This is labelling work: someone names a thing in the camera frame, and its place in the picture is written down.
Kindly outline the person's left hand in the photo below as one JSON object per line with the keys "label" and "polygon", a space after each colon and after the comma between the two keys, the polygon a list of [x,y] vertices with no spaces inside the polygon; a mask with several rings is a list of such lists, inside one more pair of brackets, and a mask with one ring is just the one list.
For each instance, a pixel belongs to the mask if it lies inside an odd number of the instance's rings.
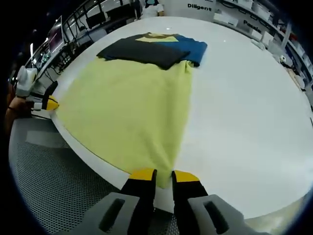
{"label": "person's left hand", "polygon": [[28,118],[31,117],[31,109],[27,105],[27,102],[24,98],[14,97],[9,103],[6,115],[7,118]]}

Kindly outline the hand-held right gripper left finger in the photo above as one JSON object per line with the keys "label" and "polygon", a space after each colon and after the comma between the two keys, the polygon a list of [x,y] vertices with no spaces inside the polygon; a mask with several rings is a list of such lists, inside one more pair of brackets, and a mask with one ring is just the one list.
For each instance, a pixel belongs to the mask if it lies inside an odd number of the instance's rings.
{"label": "hand-held right gripper left finger", "polygon": [[111,192],[59,235],[146,235],[154,212],[157,170],[134,171],[120,192]]}

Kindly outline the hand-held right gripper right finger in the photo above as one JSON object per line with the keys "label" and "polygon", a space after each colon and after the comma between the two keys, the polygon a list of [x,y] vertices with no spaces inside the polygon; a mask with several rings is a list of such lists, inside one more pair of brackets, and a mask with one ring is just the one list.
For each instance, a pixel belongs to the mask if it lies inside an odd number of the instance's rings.
{"label": "hand-held right gripper right finger", "polygon": [[172,172],[174,215],[181,235],[246,235],[241,212],[215,194],[209,195],[195,175]]}

